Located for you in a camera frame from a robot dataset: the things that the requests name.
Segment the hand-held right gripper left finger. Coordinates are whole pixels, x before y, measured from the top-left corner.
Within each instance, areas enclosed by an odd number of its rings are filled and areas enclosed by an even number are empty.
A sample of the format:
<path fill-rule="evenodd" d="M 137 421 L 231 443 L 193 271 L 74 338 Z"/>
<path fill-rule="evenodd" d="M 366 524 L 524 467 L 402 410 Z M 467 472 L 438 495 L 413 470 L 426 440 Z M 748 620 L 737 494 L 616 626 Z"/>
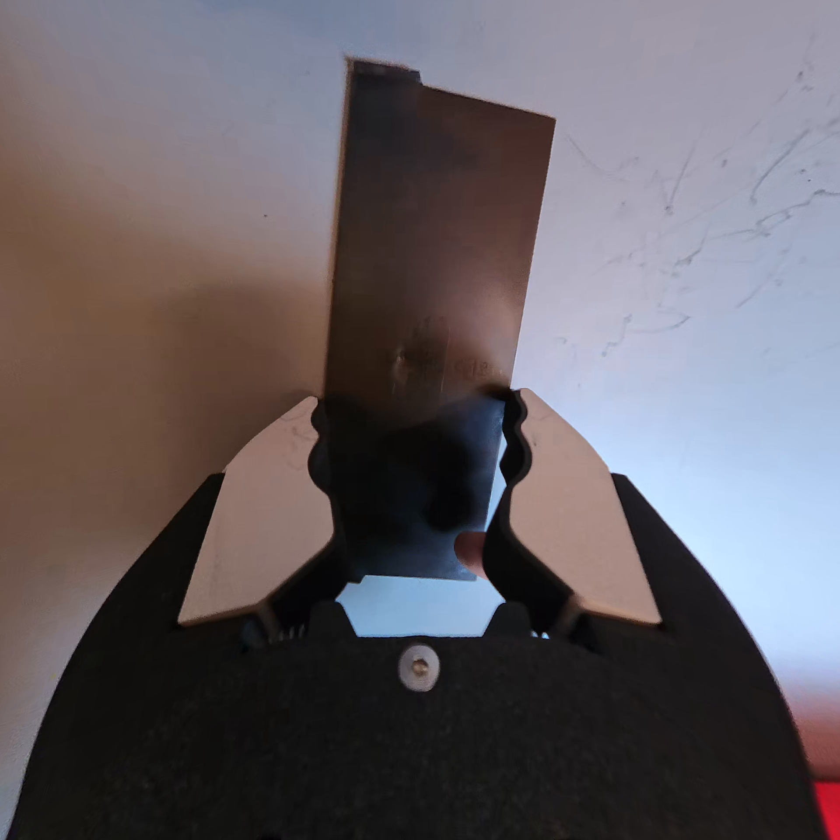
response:
<path fill-rule="evenodd" d="M 253 437 L 224 470 L 187 586 L 181 627 L 257 616 L 290 636 L 342 591 L 320 400 L 307 395 Z"/>

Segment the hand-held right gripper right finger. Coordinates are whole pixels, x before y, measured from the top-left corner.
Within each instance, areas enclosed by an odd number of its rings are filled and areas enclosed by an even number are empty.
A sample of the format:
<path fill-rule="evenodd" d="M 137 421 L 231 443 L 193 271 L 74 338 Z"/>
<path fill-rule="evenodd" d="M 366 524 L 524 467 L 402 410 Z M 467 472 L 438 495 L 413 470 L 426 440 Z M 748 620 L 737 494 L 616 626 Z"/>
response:
<path fill-rule="evenodd" d="M 509 393 L 505 480 L 486 531 L 484 571 L 522 606 L 532 634 L 566 635 L 584 616 L 659 627 L 613 475 L 585 438 L 535 392 Z"/>

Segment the dark metal plate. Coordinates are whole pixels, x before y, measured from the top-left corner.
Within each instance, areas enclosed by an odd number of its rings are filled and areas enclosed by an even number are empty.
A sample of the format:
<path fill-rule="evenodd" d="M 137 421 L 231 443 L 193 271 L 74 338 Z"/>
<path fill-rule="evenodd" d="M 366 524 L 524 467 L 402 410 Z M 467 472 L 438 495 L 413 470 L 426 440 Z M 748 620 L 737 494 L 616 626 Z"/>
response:
<path fill-rule="evenodd" d="M 347 61 L 323 397 L 351 582 L 468 580 L 555 121 Z"/>

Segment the person's right hand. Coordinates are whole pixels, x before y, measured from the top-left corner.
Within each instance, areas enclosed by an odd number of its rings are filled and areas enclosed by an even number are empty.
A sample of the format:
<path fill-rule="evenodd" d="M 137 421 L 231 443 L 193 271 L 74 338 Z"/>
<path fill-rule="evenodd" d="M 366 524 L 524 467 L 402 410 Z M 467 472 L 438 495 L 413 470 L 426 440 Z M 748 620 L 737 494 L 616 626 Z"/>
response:
<path fill-rule="evenodd" d="M 455 539 L 454 548 L 458 562 L 468 572 L 488 581 L 484 566 L 484 548 L 487 534 L 485 532 L 470 531 L 462 532 Z"/>

